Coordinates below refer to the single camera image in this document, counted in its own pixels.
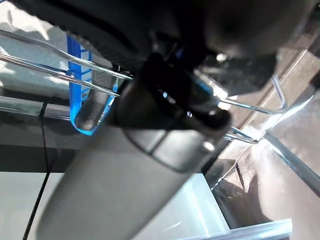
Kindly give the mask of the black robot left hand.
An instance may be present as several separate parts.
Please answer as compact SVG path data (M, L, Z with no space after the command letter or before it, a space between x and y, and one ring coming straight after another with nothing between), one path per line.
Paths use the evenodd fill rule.
M39 240L130 240L212 155L232 117L199 66L234 94L261 89L315 0L16 0L133 72L50 198Z

